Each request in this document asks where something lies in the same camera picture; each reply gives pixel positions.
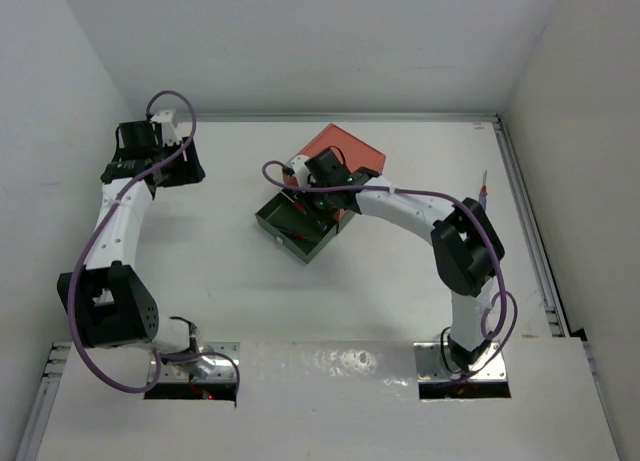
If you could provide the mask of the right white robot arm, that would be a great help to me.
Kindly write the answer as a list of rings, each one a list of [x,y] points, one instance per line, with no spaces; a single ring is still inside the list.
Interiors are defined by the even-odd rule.
[[[496,279],[493,259],[502,246],[482,204],[466,198],[461,206],[440,197],[400,193],[381,173],[349,170],[329,148],[292,158],[283,172],[295,178],[295,197],[321,220],[349,211],[394,224],[426,241],[437,273],[451,291],[449,356],[463,371],[489,347],[484,312]]]

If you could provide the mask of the blue screwdriver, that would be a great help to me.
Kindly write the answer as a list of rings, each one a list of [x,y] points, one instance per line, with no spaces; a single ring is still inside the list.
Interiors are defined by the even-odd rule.
[[[488,196],[487,177],[488,177],[488,171],[485,170],[482,175],[481,187],[478,194],[478,202],[484,210],[487,209],[487,196]]]
[[[281,234],[291,238],[291,239],[295,239],[295,240],[300,240],[300,241],[306,241],[306,242],[310,242],[310,243],[318,243],[319,242],[319,238],[316,236],[310,236],[310,235],[306,235],[304,233],[301,233],[299,231],[284,227],[284,226],[278,226],[278,225],[274,225],[274,228]]]

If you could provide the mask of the orange drawer box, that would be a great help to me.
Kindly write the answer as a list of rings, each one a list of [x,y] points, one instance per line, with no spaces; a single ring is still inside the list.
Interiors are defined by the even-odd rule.
[[[386,155],[335,124],[329,124],[323,128],[318,135],[294,156],[302,154],[313,157],[325,148],[331,148],[338,157],[340,157],[338,150],[341,150],[346,165],[351,171],[355,171],[359,167],[364,166],[377,171],[378,176],[382,174],[386,162]],[[281,169],[282,181],[285,184],[282,190],[293,192],[292,197],[294,198],[296,191],[304,191],[305,188],[286,184],[283,180],[283,174],[287,171],[288,168],[285,165]]]

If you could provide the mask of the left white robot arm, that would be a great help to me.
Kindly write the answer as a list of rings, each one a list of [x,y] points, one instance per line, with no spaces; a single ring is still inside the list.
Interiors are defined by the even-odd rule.
[[[172,110],[116,130],[116,150],[101,176],[102,199],[97,239],[81,263],[78,282],[63,273],[61,300],[75,295],[66,311],[75,314],[81,344],[87,348],[125,345],[161,353],[190,349],[190,322],[167,317],[135,271],[145,213],[160,188],[201,182],[205,173],[196,148],[176,133]]]

